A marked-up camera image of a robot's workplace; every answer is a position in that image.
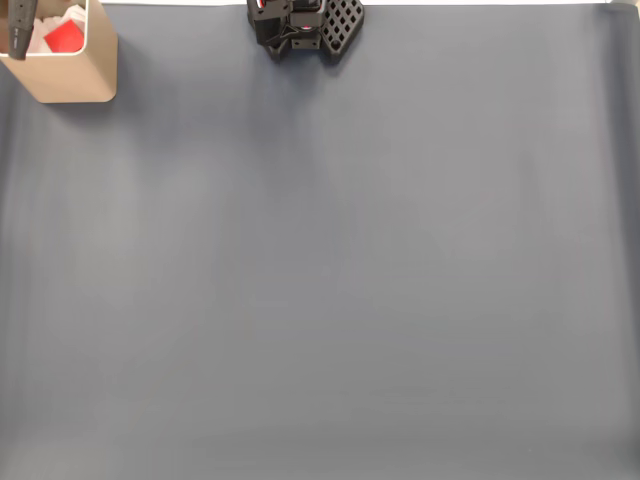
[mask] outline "black object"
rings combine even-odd
[[[249,23],[271,58],[322,50],[337,63],[364,23],[360,0],[247,0]]]
[[[38,0],[9,0],[9,56],[27,57]]]

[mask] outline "white wall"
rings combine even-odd
[[[365,5],[552,5],[608,3],[611,0],[362,0]],[[136,5],[244,5],[246,0],[102,0]]]

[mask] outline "red object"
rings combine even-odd
[[[53,53],[73,53],[84,46],[84,32],[73,20],[67,20],[44,39]]]

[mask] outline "gray surface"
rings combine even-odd
[[[0,72],[0,479],[638,478],[632,9],[108,10],[114,102]]]

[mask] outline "cardboard box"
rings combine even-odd
[[[76,53],[31,54],[0,61],[41,103],[108,102],[116,95],[118,36],[99,0],[87,0],[84,47]]]

